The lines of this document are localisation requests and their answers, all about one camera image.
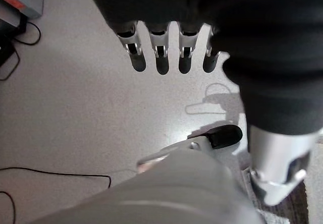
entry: silver metal joint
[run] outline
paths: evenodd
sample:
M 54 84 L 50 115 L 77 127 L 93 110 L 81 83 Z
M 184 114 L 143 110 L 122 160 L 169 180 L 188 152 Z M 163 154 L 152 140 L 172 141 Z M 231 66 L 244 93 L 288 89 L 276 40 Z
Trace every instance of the silver metal joint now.
M 279 204 L 305 178 L 318 133 L 282 135 L 250 127 L 251 182 L 264 204 Z
M 156 58 L 166 58 L 168 56 L 168 28 L 163 33 L 153 33 L 149 31 L 149 37 L 151 41 L 152 49 Z
M 208 33 L 207 43 L 206 43 L 206 56 L 211 56 L 212 46 L 210 43 L 210 39 L 213 37 L 213 28 L 210 28 L 210 32 Z
M 122 46 L 130 55 L 141 55 L 141 41 L 137 32 L 137 23 L 134 24 L 134 31 L 129 32 L 129 36 L 120 36 L 117 34 Z
M 198 32 L 194 35 L 185 35 L 179 27 L 179 48 L 180 48 L 180 57 L 181 58 L 191 58 L 193 51 L 195 49 Z

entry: black cable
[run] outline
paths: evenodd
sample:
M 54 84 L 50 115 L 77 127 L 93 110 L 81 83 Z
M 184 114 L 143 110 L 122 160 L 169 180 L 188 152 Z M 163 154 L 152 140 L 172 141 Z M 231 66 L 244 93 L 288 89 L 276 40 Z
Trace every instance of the black cable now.
M 103 177 L 103 178 L 109 178 L 109 185 L 108 189 L 111 187 L 111 177 L 109 175 L 83 175 L 83 174 L 66 174 L 66 173 L 56 173 L 56 172 L 47 172 L 42 170 L 34 170 L 30 169 L 28 167 L 6 167 L 3 169 L 0 169 L 0 171 L 4 170 L 28 170 L 32 172 L 42 173 L 42 174 L 48 174 L 48 175 L 63 175 L 63 176 L 79 176 L 79 177 Z
M 24 44 L 24 45 L 34 46 L 34 45 L 36 45 L 37 43 L 39 43 L 39 41 L 40 41 L 40 39 L 41 39 L 41 31 L 40 31 L 39 27 L 38 27 L 38 26 L 36 26 L 34 23 L 29 22 L 29 21 L 27 21 L 27 23 L 28 23 L 28 24 L 33 25 L 33 26 L 37 29 L 37 31 L 38 31 L 38 33 L 39 33 L 39 36 L 38 36 L 37 40 L 36 40 L 35 42 L 32 42 L 32 43 L 24 42 L 24 41 L 18 40 L 18 39 L 16 39 L 16 38 L 12 38 L 12 40 L 15 40 L 16 42 L 21 43 L 21 44 Z M 18 65 L 19 65 L 19 63 L 20 63 L 20 57 L 19 57 L 19 54 L 18 54 L 18 52 L 17 52 L 17 50 L 16 50 L 15 46 L 13 46 L 13 47 L 14 47 L 15 53 L 16 53 L 16 55 L 17 55 L 18 61 L 17 61 L 16 65 L 14 66 L 14 68 L 10 71 L 10 73 L 9 73 L 5 78 L 0 79 L 0 81 L 6 81 L 7 79 L 9 79 L 9 78 L 10 78 L 10 76 L 15 72 L 15 70 L 17 69 L 17 67 L 18 67 Z
M 77 177 L 103 177 L 103 178 L 108 178 L 109 179 L 109 185 L 108 185 L 108 189 L 111 187 L 111 177 L 109 175 L 84 175 L 84 174 L 66 174 L 66 173 L 57 173 L 57 172 L 48 172 L 48 171 L 42 171 L 42 170 L 34 170 L 34 169 L 30 169 L 28 167 L 5 167 L 3 169 L 0 169 L 0 171 L 5 171 L 5 170 L 28 170 L 28 171 L 32 171 L 32 172 L 37 172 L 37 173 L 42 173 L 42 174 L 48 174 L 48 175 L 63 175 L 63 176 L 77 176 Z M 6 192 L 6 191 L 0 191 L 0 193 L 3 193 L 5 195 L 7 195 L 12 203 L 12 207 L 13 207 L 13 224 L 16 223 L 16 206 L 15 206 L 15 202 L 14 199 L 12 198 L 12 196 Z
M 17 55 L 18 61 L 17 61 L 16 65 L 14 66 L 14 68 L 10 71 L 10 73 L 8 73 L 8 75 L 5 78 L 0 79 L 0 81 L 6 81 L 7 79 L 9 79 L 10 76 L 15 72 L 15 70 L 17 69 L 17 67 L 18 67 L 18 65 L 20 63 L 20 57 L 19 57 L 19 54 L 18 54 L 18 52 L 17 52 L 17 50 L 16 50 L 15 47 L 14 47 L 14 50 L 15 50 L 15 53 Z
M 24 41 L 18 40 L 18 39 L 16 39 L 16 38 L 13 38 L 13 39 L 14 39 L 16 42 L 19 42 L 19 43 L 21 43 L 21 44 L 28 45 L 28 46 L 34 46 L 34 45 L 36 45 L 37 43 L 39 43 L 39 41 L 40 41 L 40 39 L 41 39 L 41 31 L 40 31 L 39 27 L 38 27 L 38 26 L 36 26 L 34 23 L 29 22 L 29 21 L 27 21 L 27 23 L 28 23 L 28 24 L 33 25 L 33 26 L 37 29 L 37 31 L 38 31 L 38 33 L 39 33 L 39 36 L 38 36 L 37 40 L 36 40 L 36 41 L 34 41 L 34 42 L 29 43 L 29 42 L 24 42 Z
M 5 194 L 5 195 L 7 195 L 9 197 L 9 199 L 11 201 L 11 204 L 12 204 L 12 210 L 13 210 L 13 221 L 12 221 L 12 223 L 15 224 L 16 223 L 16 205 L 15 205 L 14 199 L 6 191 L 0 191 L 0 194 Z

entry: robotic arm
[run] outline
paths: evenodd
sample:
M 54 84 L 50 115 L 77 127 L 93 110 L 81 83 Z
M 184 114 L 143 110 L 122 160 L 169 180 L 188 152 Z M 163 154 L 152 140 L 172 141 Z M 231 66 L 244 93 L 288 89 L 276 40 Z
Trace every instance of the robotic arm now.
M 129 53 L 145 69 L 136 30 L 145 22 L 159 73 L 168 66 L 168 24 L 180 29 L 179 70 L 190 70 L 203 23 L 212 26 L 203 68 L 219 51 L 240 87 L 248 124 L 253 188 L 267 205 L 280 203 L 306 176 L 323 126 L 323 0 L 94 0 Z

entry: gray floor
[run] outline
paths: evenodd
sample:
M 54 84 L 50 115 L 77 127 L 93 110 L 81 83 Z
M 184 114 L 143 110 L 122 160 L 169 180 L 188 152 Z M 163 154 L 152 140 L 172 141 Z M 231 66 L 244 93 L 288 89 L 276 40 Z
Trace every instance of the gray floor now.
M 232 122 L 245 131 L 238 87 L 226 79 L 221 63 L 213 73 L 203 72 L 207 27 L 200 33 L 191 71 L 182 75 L 178 28 L 171 25 L 170 71 L 161 76 L 143 24 L 139 32 L 147 69 L 137 73 L 92 0 L 45 0 L 44 14 L 34 22 L 43 34 L 40 44 L 16 44 L 21 65 L 0 84 L 0 167 L 111 173 L 115 185 L 134 175 L 139 158 L 196 130 Z M 28 27 L 21 39 L 35 37 Z M 0 190 L 15 199 L 17 223 L 106 187 L 102 179 L 0 174 Z M 11 206 L 3 195 L 0 206 L 0 223 L 11 223 Z

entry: black sleeve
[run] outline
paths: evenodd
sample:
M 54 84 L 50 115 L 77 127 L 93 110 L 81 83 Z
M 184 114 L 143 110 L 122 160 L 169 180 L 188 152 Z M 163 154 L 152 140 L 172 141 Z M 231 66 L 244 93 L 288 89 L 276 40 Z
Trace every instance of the black sleeve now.
M 323 126 L 323 0 L 94 0 L 116 31 L 123 23 L 216 26 L 224 71 L 240 87 L 247 121 L 298 135 Z

